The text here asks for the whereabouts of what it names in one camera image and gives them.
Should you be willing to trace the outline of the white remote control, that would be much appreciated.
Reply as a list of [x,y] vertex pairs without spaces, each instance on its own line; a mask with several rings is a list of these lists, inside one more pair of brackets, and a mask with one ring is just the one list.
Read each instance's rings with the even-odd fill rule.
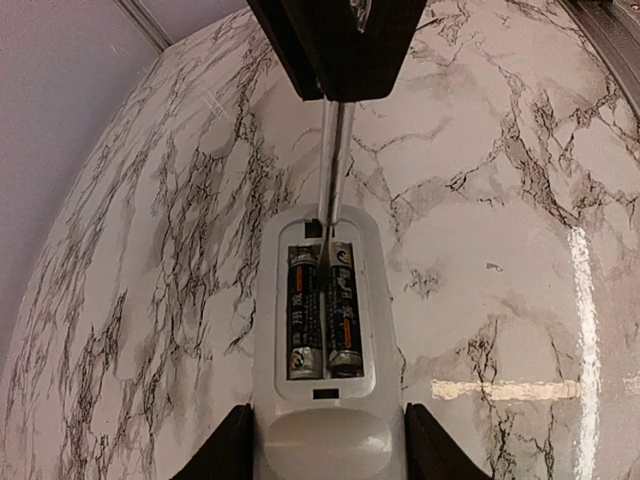
[[257,479],[404,479],[408,475],[401,359],[380,232],[344,207],[331,245],[350,243],[356,271],[364,375],[327,369],[326,296],[320,289],[323,377],[288,379],[287,272],[291,246],[313,246],[321,227],[312,204],[290,208],[264,231],[254,325],[254,467]]

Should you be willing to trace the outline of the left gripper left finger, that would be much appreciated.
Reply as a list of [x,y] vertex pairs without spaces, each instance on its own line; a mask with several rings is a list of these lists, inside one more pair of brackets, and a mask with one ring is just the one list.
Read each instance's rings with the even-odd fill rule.
[[172,480],[252,480],[253,447],[251,405],[236,405]]

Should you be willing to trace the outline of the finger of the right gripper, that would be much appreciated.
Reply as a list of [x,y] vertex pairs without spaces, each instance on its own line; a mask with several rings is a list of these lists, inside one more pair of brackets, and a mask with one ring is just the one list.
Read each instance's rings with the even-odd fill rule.
[[424,1],[366,1],[359,25],[354,1],[285,1],[311,67],[312,85],[342,103],[387,97],[408,53]]
[[330,16],[329,1],[253,0],[248,4],[302,100],[322,100],[312,62],[313,31]]

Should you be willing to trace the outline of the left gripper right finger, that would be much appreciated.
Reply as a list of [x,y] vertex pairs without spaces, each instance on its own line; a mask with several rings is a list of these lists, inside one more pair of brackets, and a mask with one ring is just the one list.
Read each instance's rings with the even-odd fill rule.
[[408,403],[404,423],[409,479],[491,479],[423,404]]

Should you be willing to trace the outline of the black AAA battery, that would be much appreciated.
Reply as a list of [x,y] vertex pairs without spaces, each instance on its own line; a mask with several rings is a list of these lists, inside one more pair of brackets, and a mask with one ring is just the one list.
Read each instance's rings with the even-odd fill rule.
[[332,378],[364,375],[356,271],[350,243],[335,242],[330,250],[326,296],[327,369]]
[[318,265],[313,246],[289,248],[287,367],[291,381],[319,380],[323,377]]

